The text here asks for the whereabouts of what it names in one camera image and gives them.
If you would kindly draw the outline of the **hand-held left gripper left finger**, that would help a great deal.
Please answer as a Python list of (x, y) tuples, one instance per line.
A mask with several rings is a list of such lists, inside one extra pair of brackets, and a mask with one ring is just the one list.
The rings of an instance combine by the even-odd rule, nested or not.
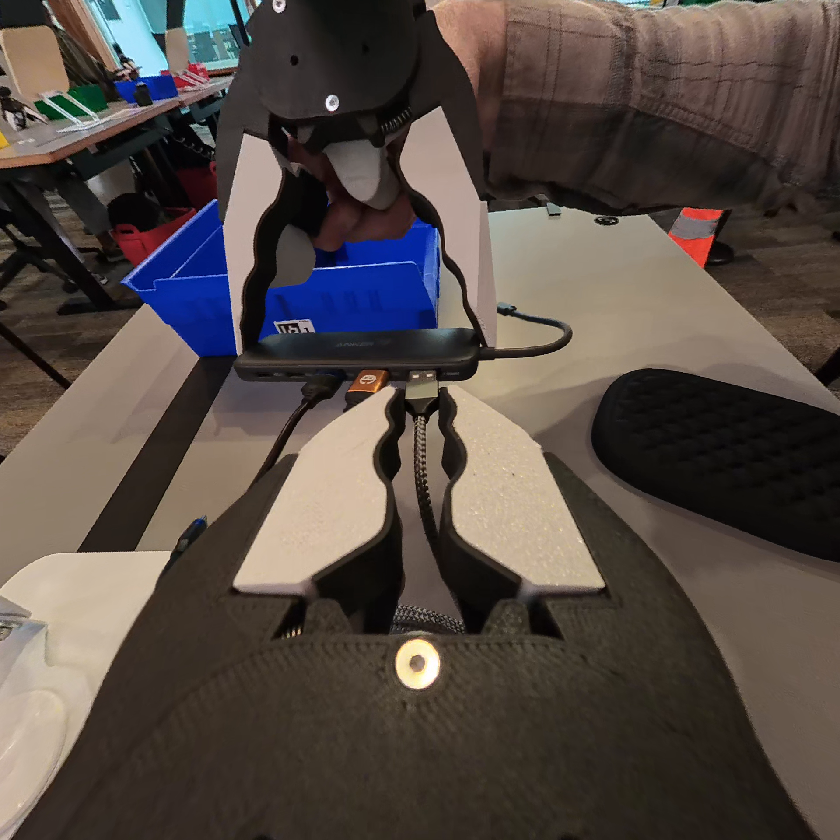
[(368, 634), (390, 631), (402, 592), (402, 394), (378, 392), (300, 450), (258, 520), (233, 587), (336, 601)]

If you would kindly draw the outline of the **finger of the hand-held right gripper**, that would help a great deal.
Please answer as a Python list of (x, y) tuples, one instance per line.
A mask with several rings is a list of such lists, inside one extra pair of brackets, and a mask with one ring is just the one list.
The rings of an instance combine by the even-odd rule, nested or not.
[(328, 204), (325, 185), (268, 134), (224, 113), (224, 248), (237, 355), (259, 341), (269, 289), (308, 281)]
[(443, 256), (459, 271), (468, 313), (485, 345), (497, 345), (497, 289), (487, 202), (469, 173), (442, 106), (415, 119), (395, 161), (406, 191), (437, 226)]

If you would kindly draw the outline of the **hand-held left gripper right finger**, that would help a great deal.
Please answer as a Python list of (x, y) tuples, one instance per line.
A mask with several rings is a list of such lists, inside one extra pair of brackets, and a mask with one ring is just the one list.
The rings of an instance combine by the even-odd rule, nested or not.
[(448, 479), (437, 567), (466, 632), (502, 602), (541, 622), (553, 600), (608, 597), (541, 445), (463, 387), (440, 391), (437, 416)]

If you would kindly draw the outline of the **blue plastic bin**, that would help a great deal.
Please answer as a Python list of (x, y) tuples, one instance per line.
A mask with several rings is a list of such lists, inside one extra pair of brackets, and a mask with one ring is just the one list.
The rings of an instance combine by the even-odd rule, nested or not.
[[(433, 329), (438, 325), (439, 236), (416, 221), (398, 240), (318, 251), (309, 279), (269, 289), (260, 337), (289, 332)], [(235, 353), (224, 231), (217, 201), (131, 272), (136, 292), (198, 356)]]

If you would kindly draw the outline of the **slim black usb hub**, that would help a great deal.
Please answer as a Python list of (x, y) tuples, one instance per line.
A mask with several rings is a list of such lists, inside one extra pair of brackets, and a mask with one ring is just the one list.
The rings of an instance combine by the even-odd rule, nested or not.
[(362, 371), (385, 371), (405, 382), (413, 371), (432, 371), (443, 382), (472, 377), (484, 348), (473, 329), (276, 333), (234, 362), (246, 382), (303, 382), (320, 373), (351, 382)]

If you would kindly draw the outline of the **person's right forearm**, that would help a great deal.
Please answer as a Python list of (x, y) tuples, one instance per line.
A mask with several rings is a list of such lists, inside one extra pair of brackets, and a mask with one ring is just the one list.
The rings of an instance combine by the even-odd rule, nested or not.
[(441, 2), (486, 185), (587, 212), (838, 209), (838, 2)]

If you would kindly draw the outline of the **person's right hand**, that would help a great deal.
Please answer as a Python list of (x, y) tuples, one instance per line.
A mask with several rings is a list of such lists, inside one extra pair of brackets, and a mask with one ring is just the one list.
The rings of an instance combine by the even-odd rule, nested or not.
[(309, 152), (292, 133), (284, 134), (290, 163), (308, 173), (298, 177), (306, 185), (289, 221), (314, 248), (334, 252), (345, 244), (399, 239), (414, 226), (417, 215), (401, 187), (390, 206), (374, 208), (351, 195), (325, 152)]

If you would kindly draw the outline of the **red plastic bin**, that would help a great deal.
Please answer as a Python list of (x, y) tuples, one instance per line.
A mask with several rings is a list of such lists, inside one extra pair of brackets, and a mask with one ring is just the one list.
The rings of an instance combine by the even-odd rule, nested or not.
[(163, 207), (153, 227), (141, 230), (133, 224), (118, 224), (112, 237), (132, 265), (139, 267), (153, 252), (196, 215), (194, 207)]

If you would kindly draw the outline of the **wooden work table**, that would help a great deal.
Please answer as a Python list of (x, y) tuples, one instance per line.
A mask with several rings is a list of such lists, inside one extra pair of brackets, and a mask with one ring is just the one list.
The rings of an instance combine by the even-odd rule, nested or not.
[(104, 122), (88, 122), (80, 127), (68, 121), (39, 125), (2, 150), (2, 200), (77, 289), (59, 306), (60, 316), (131, 311), (143, 303), (118, 282), (111, 283), (92, 272), (39, 193), (33, 177), (48, 175), (59, 182), (69, 175), (78, 175), (86, 181), (135, 159), (153, 187), (153, 194), (165, 203), (179, 206), (180, 201), (186, 200), (186, 193), (160, 143), (178, 127), (204, 124), (215, 132), (217, 116), (233, 78), (213, 78), (203, 87), (178, 91), (176, 97), (148, 107), (122, 108), (114, 102)]

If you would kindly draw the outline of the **black wrist rest pad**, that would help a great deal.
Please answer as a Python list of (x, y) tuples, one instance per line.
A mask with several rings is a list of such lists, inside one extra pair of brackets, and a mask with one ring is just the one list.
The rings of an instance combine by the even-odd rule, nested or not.
[(619, 376), (595, 455), (630, 487), (782, 548), (839, 561), (839, 417), (665, 369)]

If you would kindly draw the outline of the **white stand base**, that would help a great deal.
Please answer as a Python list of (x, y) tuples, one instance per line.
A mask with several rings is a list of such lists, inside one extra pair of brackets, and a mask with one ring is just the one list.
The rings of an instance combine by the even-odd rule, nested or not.
[(66, 760), (170, 551), (53, 553), (2, 586), (1, 836)]

